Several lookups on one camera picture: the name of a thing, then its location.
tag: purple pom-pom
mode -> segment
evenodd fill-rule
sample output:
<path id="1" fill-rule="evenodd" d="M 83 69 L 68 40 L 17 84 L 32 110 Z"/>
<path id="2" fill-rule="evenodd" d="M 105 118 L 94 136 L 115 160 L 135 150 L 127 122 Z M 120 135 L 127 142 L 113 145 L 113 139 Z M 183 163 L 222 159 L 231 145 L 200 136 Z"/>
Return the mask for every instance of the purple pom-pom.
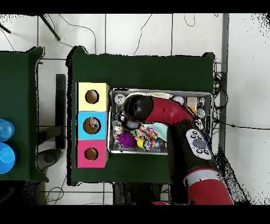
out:
<path id="1" fill-rule="evenodd" d="M 124 132 L 119 137 L 119 143 L 125 148 L 133 148 L 137 145 L 137 141 L 130 132 Z"/>

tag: pink box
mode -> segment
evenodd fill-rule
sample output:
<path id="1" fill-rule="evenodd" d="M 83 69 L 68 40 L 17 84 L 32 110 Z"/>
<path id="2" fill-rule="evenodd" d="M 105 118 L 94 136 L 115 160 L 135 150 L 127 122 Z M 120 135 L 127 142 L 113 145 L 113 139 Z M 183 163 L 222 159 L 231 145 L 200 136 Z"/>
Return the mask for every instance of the pink box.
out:
<path id="1" fill-rule="evenodd" d="M 95 160 L 85 158 L 85 151 L 88 148 L 95 148 L 98 157 Z M 77 146 L 78 168 L 104 168 L 109 157 L 106 148 L 106 140 L 78 140 Z"/>

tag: circular hole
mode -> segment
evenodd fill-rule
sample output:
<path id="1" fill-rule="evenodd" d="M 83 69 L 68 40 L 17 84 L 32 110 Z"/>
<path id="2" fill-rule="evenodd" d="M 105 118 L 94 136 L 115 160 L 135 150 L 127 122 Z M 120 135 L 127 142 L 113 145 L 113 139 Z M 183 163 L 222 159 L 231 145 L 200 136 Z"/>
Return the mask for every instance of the circular hole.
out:
<path id="1" fill-rule="evenodd" d="M 95 90 L 88 90 L 85 94 L 85 100 L 89 103 L 89 104 L 95 104 L 96 102 L 99 101 L 99 94 L 97 91 Z"/>
<path id="2" fill-rule="evenodd" d="M 88 148 L 87 150 L 85 150 L 84 156 L 86 159 L 93 161 L 98 158 L 99 152 L 95 148 Z"/>
<path id="3" fill-rule="evenodd" d="M 90 135 L 96 134 L 101 128 L 100 121 L 96 117 L 89 117 L 83 122 L 83 130 Z"/>

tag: yellow ball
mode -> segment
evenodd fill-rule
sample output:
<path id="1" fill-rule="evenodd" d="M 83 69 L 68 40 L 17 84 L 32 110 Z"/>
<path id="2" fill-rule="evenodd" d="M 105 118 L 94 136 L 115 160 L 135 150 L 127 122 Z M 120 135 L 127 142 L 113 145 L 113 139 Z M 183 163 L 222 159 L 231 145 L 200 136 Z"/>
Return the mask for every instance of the yellow ball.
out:
<path id="1" fill-rule="evenodd" d="M 143 148 L 143 142 L 144 142 L 144 140 L 139 138 L 139 139 L 137 140 L 137 145 L 138 145 L 140 148 Z"/>

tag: blue cup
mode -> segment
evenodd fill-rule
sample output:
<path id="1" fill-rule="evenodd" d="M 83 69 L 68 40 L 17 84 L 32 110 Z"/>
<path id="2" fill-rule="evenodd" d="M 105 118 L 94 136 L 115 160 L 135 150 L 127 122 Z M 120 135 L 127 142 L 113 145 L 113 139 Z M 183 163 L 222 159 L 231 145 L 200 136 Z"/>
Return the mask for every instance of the blue cup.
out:
<path id="1" fill-rule="evenodd" d="M 14 166 L 15 159 L 13 149 L 4 143 L 0 143 L 0 174 L 10 171 Z"/>
<path id="2" fill-rule="evenodd" d="M 0 142 L 5 142 L 14 135 L 15 128 L 7 120 L 0 119 Z"/>

